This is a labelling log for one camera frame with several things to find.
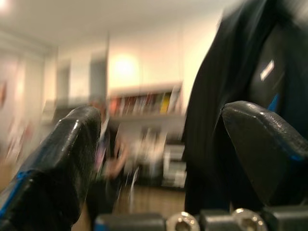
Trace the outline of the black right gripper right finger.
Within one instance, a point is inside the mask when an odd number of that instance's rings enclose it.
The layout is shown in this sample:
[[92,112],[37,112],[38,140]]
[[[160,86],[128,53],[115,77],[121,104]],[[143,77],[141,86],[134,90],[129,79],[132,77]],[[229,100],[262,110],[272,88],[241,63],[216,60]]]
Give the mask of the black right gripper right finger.
[[227,133],[259,200],[267,206],[308,203],[308,141],[275,112],[257,104],[226,104]]

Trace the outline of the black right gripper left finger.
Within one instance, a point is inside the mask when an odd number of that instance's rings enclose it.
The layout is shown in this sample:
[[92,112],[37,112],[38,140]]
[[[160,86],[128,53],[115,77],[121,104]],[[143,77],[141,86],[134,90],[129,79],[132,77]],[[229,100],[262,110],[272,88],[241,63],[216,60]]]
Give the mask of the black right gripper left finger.
[[69,231],[94,170],[101,114],[81,106],[62,118],[0,194],[3,231]]

